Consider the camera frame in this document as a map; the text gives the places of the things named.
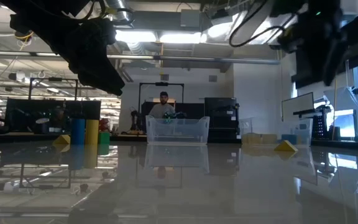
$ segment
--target person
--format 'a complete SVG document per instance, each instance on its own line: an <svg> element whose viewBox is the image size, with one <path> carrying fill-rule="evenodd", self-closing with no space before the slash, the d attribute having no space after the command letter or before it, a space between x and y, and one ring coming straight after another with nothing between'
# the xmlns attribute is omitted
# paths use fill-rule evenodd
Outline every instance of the person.
<svg viewBox="0 0 358 224"><path fill-rule="evenodd" d="M173 106L169 105L168 102L168 93L166 91L162 91L160 93L160 103L153 106L153 109L150 111L149 115L154 118L161 119L164 117L165 113L174 114L175 109Z"/></svg>

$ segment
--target yellow cylinder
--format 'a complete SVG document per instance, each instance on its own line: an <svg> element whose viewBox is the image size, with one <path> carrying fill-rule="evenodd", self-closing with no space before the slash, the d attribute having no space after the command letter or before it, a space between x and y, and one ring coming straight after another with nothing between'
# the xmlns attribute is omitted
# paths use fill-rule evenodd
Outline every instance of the yellow cylinder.
<svg viewBox="0 0 358 224"><path fill-rule="evenodd" d="M85 145L98 145L99 120L86 120Z"/></svg>
<svg viewBox="0 0 358 224"><path fill-rule="evenodd" d="M86 120L84 168L98 166L99 120Z"/></svg>

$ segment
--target blue cylinder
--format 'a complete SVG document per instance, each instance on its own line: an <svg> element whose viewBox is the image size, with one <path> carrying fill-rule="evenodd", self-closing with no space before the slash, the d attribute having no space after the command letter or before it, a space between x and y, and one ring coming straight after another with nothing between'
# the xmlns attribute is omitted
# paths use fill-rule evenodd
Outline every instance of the blue cylinder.
<svg viewBox="0 0 358 224"><path fill-rule="evenodd" d="M85 143L85 120L72 119L71 121L71 145L84 145Z"/></svg>

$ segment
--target man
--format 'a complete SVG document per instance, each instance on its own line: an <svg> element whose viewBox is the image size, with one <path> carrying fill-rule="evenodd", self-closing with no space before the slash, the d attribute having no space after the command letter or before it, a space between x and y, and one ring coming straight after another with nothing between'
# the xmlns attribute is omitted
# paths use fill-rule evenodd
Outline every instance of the man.
<svg viewBox="0 0 358 224"><path fill-rule="evenodd" d="M153 116L154 118L161 119L164 117L165 113L174 114L175 109L173 106L169 105L168 102L168 93L162 91L160 93L160 102L157 105L153 106L153 109L150 111L149 115Z"/></svg>

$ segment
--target clear plastic bin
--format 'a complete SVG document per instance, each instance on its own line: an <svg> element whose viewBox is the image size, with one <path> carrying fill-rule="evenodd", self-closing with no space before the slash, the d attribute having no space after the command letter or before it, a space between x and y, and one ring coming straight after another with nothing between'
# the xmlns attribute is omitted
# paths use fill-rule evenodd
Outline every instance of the clear plastic bin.
<svg viewBox="0 0 358 224"><path fill-rule="evenodd" d="M209 117L155 119L146 116L147 142L151 144L199 145L208 141Z"/></svg>
<svg viewBox="0 0 358 224"><path fill-rule="evenodd" d="M241 142L252 145L277 145L287 140L293 145L310 146L313 119L268 124L267 119L240 120Z"/></svg>

